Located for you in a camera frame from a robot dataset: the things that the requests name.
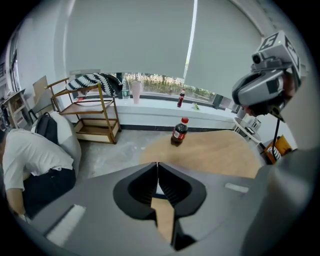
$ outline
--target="pink cup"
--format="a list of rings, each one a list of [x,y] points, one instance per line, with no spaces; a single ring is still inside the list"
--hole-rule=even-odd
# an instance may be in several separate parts
[[[133,81],[131,84],[132,84],[133,103],[139,104],[140,93],[141,93],[141,82]]]

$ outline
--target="window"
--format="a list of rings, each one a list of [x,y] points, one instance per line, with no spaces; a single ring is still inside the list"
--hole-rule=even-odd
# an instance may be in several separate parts
[[[142,95],[178,98],[182,89],[185,89],[186,100],[212,104],[215,97],[210,91],[184,84],[182,78],[147,73],[124,73],[124,75],[129,82],[130,91],[133,80],[143,81]]]
[[[117,77],[116,73],[109,73],[110,75]],[[82,76],[83,74],[75,75],[75,78]],[[170,77],[166,75],[159,74],[148,74],[148,73],[135,73],[135,72],[125,72],[122,73],[122,77],[126,77],[129,90],[132,94],[132,81],[143,81],[143,88],[141,92],[142,98],[149,99],[161,99],[164,100],[176,100],[182,89],[185,89],[185,100],[192,102],[197,102],[200,105],[212,106],[216,95],[214,92],[207,91],[205,89],[197,88],[194,86],[184,84],[184,79],[177,77]],[[99,92],[97,89],[91,90],[85,95],[81,92],[74,93],[74,98],[98,98]],[[238,105],[236,105],[231,99],[219,96],[218,101],[219,107],[221,109],[231,109],[236,111]]]
[[[0,78],[2,78],[5,75],[5,64],[0,64]]]
[[[15,92],[18,92],[21,90],[20,83],[19,83],[19,75],[18,75],[17,34],[18,34],[18,30],[14,32],[14,36],[12,37],[11,43],[10,43],[10,69],[9,69],[12,87]]]

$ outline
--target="concrete floor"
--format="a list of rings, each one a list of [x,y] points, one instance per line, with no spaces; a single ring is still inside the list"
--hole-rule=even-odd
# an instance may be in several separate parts
[[[162,136],[171,134],[171,131],[122,130],[118,133],[115,145],[81,141],[82,157],[77,182],[138,165],[141,152],[146,146]],[[247,142],[265,165],[256,144],[252,140]]]

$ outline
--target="wooden rack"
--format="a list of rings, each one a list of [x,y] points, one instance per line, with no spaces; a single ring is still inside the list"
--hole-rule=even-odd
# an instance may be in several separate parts
[[[53,102],[60,115],[76,115],[78,118],[78,122],[74,126],[77,138],[79,140],[91,142],[116,144],[116,135],[118,132],[121,132],[121,127],[115,97],[112,97],[112,99],[104,99],[101,84],[84,87],[77,90],[63,89],[58,93],[54,93],[52,87],[62,82],[67,84],[67,80],[69,80],[69,78],[54,82],[45,87],[45,89],[51,90]],[[81,91],[90,91],[93,89],[98,89],[100,99],[82,102],[72,101],[70,94]],[[71,104],[65,109],[61,110],[57,103],[57,97],[67,94],[69,95]],[[108,118],[107,108],[109,108],[111,105],[114,106],[116,119]],[[104,118],[79,118],[78,115],[80,114],[103,114]]]

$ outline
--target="white shirt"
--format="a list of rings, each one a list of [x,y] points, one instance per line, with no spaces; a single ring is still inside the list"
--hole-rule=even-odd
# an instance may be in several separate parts
[[[72,170],[73,161],[60,146],[45,137],[24,129],[12,129],[6,136],[2,159],[5,190],[25,190],[24,170],[35,176],[49,169]]]

